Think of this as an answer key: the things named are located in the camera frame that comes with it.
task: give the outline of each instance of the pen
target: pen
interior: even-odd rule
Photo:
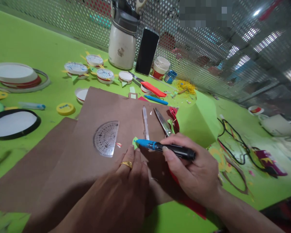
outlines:
[[[152,150],[163,151],[163,146],[166,146],[169,150],[172,150],[175,155],[181,159],[195,160],[195,151],[190,148],[177,146],[177,145],[162,145],[159,142],[145,140],[145,139],[138,139],[136,141],[140,146],[150,148]]]
[[[146,108],[143,106],[142,108],[142,114],[143,114],[143,123],[145,125],[145,132],[144,132],[144,135],[145,135],[145,139],[149,140],[150,137],[149,137],[149,130],[148,130],[148,117],[146,115]]]

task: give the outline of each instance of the red comb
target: red comb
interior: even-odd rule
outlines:
[[[148,89],[149,91],[153,92],[156,96],[158,97],[166,97],[166,93],[161,92],[159,89],[157,89],[155,86],[153,86],[152,84],[148,83],[148,82],[141,82],[141,84]]]

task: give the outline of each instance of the white thermos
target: white thermos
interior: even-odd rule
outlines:
[[[122,70],[133,67],[138,19],[112,5],[109,62]]]

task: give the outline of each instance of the hand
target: hand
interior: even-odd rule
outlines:
[[[196,152],[193,162],[179,159],[173,151],[163,147],[163,155],[169,169],[177,177],[183,191],[194,201],[212,208],[221,194],[218,180],[218,162],[212,155],[190,138],[177,133],[161,140],[161,144],[175,144],[191,148]]]
[[[136,232],[145,217],[149,187],[147,163],[130,146],[117,170],[99,178],[53,232]]]

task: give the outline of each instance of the marker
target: marker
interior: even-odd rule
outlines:
[[[146,147],[152,150],[163,151],[163,146],[166,146],[169,150],[172,150],[175,155],[181,159],[195,160],[195,151],[190,148],[177,146],[177,145],[162,145],[159,142],[145,140],[145,139],[138,139],[136,141],[140,146]]]

